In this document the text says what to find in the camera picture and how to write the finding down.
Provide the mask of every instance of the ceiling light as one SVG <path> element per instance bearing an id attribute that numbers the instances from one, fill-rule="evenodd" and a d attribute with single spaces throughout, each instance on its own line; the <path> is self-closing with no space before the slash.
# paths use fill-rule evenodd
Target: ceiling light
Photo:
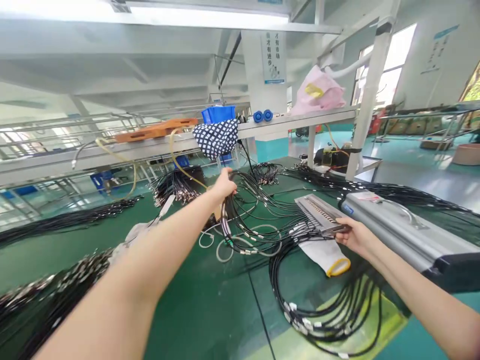
<path id="1" fill-rule="evenodd" d="M 102 21 L 115 15 L 110 4 L 100 0 L 15 0 L 1 1 L 0 13 L 13 18 L 62 21 Z"/>
<path id="2" fill-rule="evenodd" d="M 130 10 L 138 18 L 148 19 L 152 24 L 161 23 L 166 26 L 230 28 L 232 24 L 252 27 L 259 24 L 283 25 L 289 22 L 287 16 L 246 12 L 139 6 L 131 6 Z"/>

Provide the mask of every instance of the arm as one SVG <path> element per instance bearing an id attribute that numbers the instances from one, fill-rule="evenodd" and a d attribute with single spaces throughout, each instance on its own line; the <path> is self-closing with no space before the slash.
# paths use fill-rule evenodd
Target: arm
<path id="1" fill-rule="evenodd" d="M 91 289 L 35 356 L 52 359 L 141 359 L 160 296 L 200 230 L 236 191 L 224 168 L 214 187 L 150 230 Z"/>
<path id="2" fill-rule="evenodd" d="M 352 230 L 336 235 L 369 261 L 452 360 L 480 358 L 480 314 L 428 280 L 386 247 L 365 225 L 337 219 Z"/>

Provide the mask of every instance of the yellow cuff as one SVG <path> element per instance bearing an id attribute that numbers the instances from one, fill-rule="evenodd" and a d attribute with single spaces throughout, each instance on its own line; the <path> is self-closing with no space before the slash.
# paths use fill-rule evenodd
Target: yellow cuff
<path id="1" fill-rule="evenodd" d="M 333 272 L 333 270 L 338 266 L 340 265 L 341 263 L 347 263 L 348 265 L 345 266 L 345 267 L 342 267 L 340 270 L 336 271 L 336 272 Z M 350 260 L 347 259 L 346 257 L 343 257 L 343 258 L 340 258 L 338 259 L 337 261 L 335 261 L 333 263 L 333 265 L 328 269 L 328 271 L 326 272 L 326 275 L 331 278 L 332 276 L 338 276 L 338 275 L 341 275 L 343 274 L 344 272 L 346 272 L 348 269 L 350 269 Z"/>

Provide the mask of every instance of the label tag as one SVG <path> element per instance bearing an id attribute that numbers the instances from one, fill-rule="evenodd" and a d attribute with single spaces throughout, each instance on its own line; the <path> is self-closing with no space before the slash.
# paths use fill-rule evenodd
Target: label tag
<path id="1" fill-rule="evenodd" d="M 345 210 L 350 215 L 352 215 L 354 213 L 354 210 L 345 203 L 341 207 L 343 208 L 343 210 Z"/>
<path id="2" fill-rule="evenodd" d="M 381 197 L 378 196 L 377 194 L 370 192 L 370 191 L 362 191 L 362 192 L 352 192 L 349 194 L 350 196 L 353 196 L 354 198 L 357 198 L 358 200 L 380 200 Z"/>

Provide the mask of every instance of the sign board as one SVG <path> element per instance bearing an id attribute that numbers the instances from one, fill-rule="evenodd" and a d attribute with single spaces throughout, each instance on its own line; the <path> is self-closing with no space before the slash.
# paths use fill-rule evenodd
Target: sign board
<path id="1" fill-rule="evenodd" d="M 449 41 L 451 41 L 451 32 L 457 30 L 458 27 L 458 25 L 455 25 L 435 34 L 435 36 L 433 37 L 432 50 L 430 52 L 430 56 L 426 61 L 425 70 L 422 71 L 420 74 L 426 74 L 440 70 L 442 54 L 444 53 L 445 47 L 447 46 Z"/>
<path id="2" fill-rule="evenodd" d="M 285 83 L 287 79 L 285 33 L 283 31 L 263 31 L 260 41 L 265 84 Z"/>

